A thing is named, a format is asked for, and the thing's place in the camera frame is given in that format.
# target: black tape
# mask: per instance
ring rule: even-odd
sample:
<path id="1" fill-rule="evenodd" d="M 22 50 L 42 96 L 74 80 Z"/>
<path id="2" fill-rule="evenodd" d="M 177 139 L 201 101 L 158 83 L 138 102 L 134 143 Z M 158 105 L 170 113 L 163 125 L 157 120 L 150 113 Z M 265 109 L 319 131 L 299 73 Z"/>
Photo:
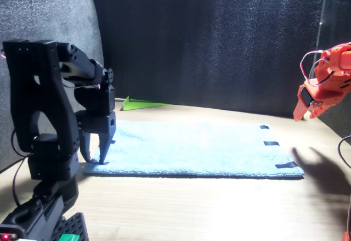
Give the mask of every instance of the black tape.
<path id="1" fill-rule="evenodd" d="M 275 145 L 280 146 L 277 141 L 264 141 L 264 144 L 266 146 L 275 146 Z"/>
<path id="2" fill-rule="evenodd" d="M 278 169 L 281 169 L 281 168 L 294 168 L 294 167 L 297 167 L 297 164 L 292 161 L 292 162 L 288 162 L 288 163 L 285 163 L 285 164 L 276 164 L 275 165 Z"/>

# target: green paper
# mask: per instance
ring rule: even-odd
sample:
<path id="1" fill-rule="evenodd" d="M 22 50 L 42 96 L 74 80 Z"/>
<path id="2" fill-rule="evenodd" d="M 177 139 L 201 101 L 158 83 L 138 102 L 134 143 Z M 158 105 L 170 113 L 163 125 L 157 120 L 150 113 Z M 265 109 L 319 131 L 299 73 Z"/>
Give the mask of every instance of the green paper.
<path id="1" fill-rule="evenodd" d="M 79 236 L 76 234 L 63 234 L 59 241 L 78 241 Z"/>
<path id="2" fill-rule="evenodd" d="M 150 101 L 143 101 L 143 100 L 136 100 L 130 99 L 129 96 L 123 102 L 123 110 L 133 110 L 133 109 L 140 109 L 140 108 L 152 108 L 152 107 L 159 107 L 161 105 L 169 105 L 164 103 L 154 103 Z"/>

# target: tabletop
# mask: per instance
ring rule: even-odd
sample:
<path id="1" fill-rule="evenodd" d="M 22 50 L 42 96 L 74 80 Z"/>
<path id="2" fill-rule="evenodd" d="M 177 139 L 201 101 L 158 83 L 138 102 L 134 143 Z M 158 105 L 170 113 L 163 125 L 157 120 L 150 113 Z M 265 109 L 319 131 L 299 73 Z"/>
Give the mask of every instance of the tabletop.
<path id="1" fill-rule="evenodd" d="M 83 212 L 90 240 L 341 240 L 346 231 L 351 171 L 337 154 L 341 139 L 318 119 L 293 119 L 167 105 L 120 111 L 127 121 L 268 123 L 283 150 L 305 171 L 298 180 L 95 177 L 78 172 L 79 197 L 66 213 Z M 92 135 L 91 151 L 98 147 Z M 351 161 L 351 147 L 341 147 Z M 85 165 L 80 156 L 81 168 Z M 15 208 L 12 180 L 0 175 L 0 220 Z M 21 203 L 38 181 L 27 163 L 16 189 Z"/>

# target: light blue cloth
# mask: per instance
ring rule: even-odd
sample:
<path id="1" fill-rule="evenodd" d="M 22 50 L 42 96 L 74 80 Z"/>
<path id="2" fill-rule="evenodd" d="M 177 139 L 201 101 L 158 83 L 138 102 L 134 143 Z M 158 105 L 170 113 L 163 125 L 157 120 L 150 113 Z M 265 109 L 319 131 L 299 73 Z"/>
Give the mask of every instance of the light blue cloth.
<path id="1" fill-rule="evenodd" d="M 300 167 L 280 168 L 292 162 L 270 129 L 260 125 L 158 123 L 117 121 L 115 144 L 107 165 L 88 163 L 87 174 L 195 175 L 244 177 L 299 177 Z M 99 150 L 95 153 L 99 160 Z"/>

